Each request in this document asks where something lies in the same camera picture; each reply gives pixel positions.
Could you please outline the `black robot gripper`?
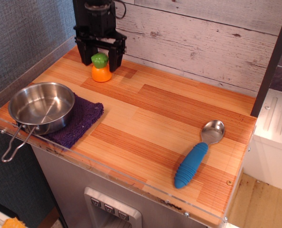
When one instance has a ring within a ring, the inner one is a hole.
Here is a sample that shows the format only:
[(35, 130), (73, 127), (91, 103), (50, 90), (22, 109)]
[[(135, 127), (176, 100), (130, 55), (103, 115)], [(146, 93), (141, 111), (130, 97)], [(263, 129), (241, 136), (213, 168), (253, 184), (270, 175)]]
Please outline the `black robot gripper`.
[(110, 72), (121, 66), (127, 37), (116, 31), (115, 1), (85, 0), (87, 31), (77, 42), (81, 61), (86, 66), (92, 63), (91, 57), (98, 49), (108, 50)]

